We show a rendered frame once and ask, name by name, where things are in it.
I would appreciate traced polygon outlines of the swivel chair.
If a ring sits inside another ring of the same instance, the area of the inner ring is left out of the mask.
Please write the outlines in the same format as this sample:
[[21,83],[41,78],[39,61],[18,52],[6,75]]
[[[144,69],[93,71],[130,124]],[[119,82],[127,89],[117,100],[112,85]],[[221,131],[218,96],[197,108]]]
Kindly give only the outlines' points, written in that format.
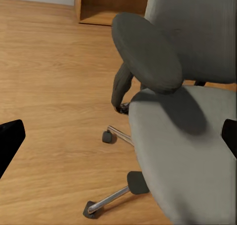
[[[150,192],[173,225],[237,225],[237,159],[221,137],[237,92],[205,86],[237,82],[237,0],[148,0],[145,17],[122,12],[111,28],[123,60],[112,105],[131,136],[108,126],[102,140],[133,145],[141,172],[83,215]],[[122,103],[133,77],[140,91]]]

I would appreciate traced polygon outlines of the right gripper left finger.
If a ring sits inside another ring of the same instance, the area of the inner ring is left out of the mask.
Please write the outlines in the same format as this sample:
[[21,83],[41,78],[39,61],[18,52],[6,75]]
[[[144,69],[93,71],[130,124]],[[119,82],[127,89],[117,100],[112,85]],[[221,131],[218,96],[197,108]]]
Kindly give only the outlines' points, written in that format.
[[0,125],[0,178],[25,139],[22,120]]

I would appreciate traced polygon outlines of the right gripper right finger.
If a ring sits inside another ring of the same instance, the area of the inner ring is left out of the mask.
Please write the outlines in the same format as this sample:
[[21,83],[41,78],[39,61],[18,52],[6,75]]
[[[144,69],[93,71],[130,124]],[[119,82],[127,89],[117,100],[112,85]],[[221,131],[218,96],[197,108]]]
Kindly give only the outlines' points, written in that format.
[[237,159],[237,121],[225,119],[221,137]]

